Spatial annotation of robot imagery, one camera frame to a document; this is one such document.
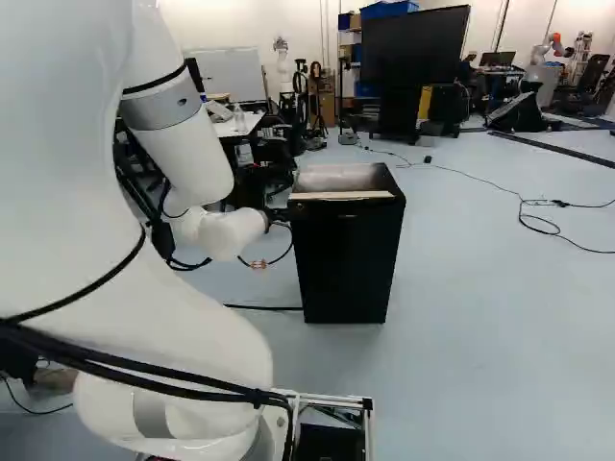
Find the large monitor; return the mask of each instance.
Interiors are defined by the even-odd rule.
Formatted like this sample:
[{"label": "large monitor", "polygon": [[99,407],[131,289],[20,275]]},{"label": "large monitor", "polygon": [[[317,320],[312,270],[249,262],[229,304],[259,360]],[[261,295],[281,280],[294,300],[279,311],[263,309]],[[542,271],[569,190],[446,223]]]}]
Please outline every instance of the large monitor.
[{"label": "large monitor", "polygon": [[410,12],[362,22],[361,80],[380,85],[455,80],[470,6]]}]

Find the gray floor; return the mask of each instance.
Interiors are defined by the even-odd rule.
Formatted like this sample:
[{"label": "gray floor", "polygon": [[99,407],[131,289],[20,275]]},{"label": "gray floor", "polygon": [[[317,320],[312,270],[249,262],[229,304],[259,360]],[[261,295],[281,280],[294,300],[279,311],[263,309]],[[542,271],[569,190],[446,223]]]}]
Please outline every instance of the gray floor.
[{"label": "gray floor", "polygon": [[[589,154],[615,147],[607,132],[536,137],[575,144],[580,135]],[[431,155],[434,164],[524,198],[615,198],[612,170],[486,133],[424,138],[429,147],[364,142],[411,162]],[[395,168],[397,158],[334,140],[301,157],[302,164],[365,161],[386,161],[407,197],[388,321],[315,327],[301,314],[245,312],[271,345],[278,385],[373,397],[380,460],[611,460],[615,255],[525,230],[513,196],[455,173]],[[582,245],[615,250],[615,208],[539,213]],[[271,257],[287,242],[285,230],[274,229],[245,256]],[[185,277],[223,302],[300,304],[292,255],[262,272],[216,263]],[[9,408],[0,396],[0,409]],[[87,434],[74,414],[2,414],[0,432],[3,459],[130,459]]]}]

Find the white wall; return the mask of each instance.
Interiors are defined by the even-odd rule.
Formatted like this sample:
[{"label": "white wall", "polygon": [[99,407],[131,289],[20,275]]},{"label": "white wall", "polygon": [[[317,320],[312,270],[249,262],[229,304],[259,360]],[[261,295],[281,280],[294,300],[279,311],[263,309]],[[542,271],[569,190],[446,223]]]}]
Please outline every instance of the white wall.
[{"label": "white wall", "polygon": [[[516,61],[525,63],[531,47],[542,42],[553,1],[510,0],[500,49],[517,51]],[[342,0],[342,12],[358,11],[370,3],[373,0]],[[325,22],[329,23],[330,39],[330,55],[324,61],[328,58],[336,68],[337,0],[160,0],[160,9],[184,49],[256,45],[267,70],[270,95],[277,98],[273,39],[282,35],[288,40],[291,60],[323,62],[321,4]],[[493,49],[504,0],[419,0],[419,4],[422,10],[470,4],[472,12],[463,54],[477,51],[480,57]],[[551,31],[562,34],[564,46],[572,45],[579,30],[593,31],[592,51],[613,54],[614,25],[615,0],[557,0]],[[547,58],[552,60],[553,53]]]},{"label": "white wall", "polygon": [[[330,3],[334,4],[330,27],[336,29],[337,2]],[[323,61],[319,0],[160,0],[160,12],[183,49],[257,46],[270,96],[276,100],[278,55],[272,48],[276,36],[288,41],[291,68],[296,58],[307,59],[307,65]],[[334,64],[337,38],[331,29],[330,40]]]},{"label": "white wall", "polygon": [[592,53],[612,55],[615,0],[557,0],[551,32],[560,32],[566,47],[574,46],[579,31],[594,33]]},{"label": "white wall", "polygon": [[[498,50],[516,51],[516,65],[528,65],[531,49],[545,38],[554,1],[510,0]],[[551,60],[552,56],[553,51],[546,58]]]}]

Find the bottle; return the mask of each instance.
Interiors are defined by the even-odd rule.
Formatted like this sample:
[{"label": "bottle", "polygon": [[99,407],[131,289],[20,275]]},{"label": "bottle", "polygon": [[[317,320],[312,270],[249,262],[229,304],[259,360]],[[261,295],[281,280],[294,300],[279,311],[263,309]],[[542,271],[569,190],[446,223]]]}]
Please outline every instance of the bottle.
[{"label": "bottle", "polygon": [[243,113],[239,104],[234,105],[234,128],[238,133],[246,134],[248,132],[248,126],[246,125],[246,114]]}]

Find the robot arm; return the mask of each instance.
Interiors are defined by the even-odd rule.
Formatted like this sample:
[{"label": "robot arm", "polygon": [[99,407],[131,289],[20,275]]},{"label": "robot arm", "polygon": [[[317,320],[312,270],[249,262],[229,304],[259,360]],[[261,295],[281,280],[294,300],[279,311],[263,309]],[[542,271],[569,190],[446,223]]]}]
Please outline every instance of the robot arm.
[{"label": "robot arm", "polygon": [[213,259],[229,260],[264,233],[267,219],[249,208],[203,210],[231,193],[233,173],[182,52],[154,4],[144,3],[135,2],[120,113],[173,184],[163,209],[176,237],[203,247]]},{"label": "robot arm", "polygon": [[557,57],[565,55],[564,47],[561,44],[561,35],[558,32],[549,34],[540,45],[534,45],[531,50],[531,65],[538,65],[545,63],[545,55],[549,53],[549,50],[553,48],[553,53]]},{"label": "robot arm", "polygon": [[[137,244],[141,227],[115,179],[111,134],[121,98],[127,124],[173,183],[174,206],[192,211],[233,187],[154,1],[65,0],[58,9],[23,0],[12,6],[0,30],[9,64],[0,77],[6,115],[0,138],[10,153],[0,169],[2,229],[10,242],[1,266],[7,283],[0,319],[70,298],[137,249],[104,284],[20,325],[91,350],[270,389],[265,340],[245,319],[177,278],[148,240]],[[249,221],[250,232],[237,234],[247,242],[264,229],[262,217],[249,213],[233,223],[191,212],[189,229],[199,237],[212,228],[219,235]],[[93,432],[165,458],[237,460],[266,438],[259,436],[266,432],[263,410],[250,403],[187,400],[83,373],[74,400]]]}]

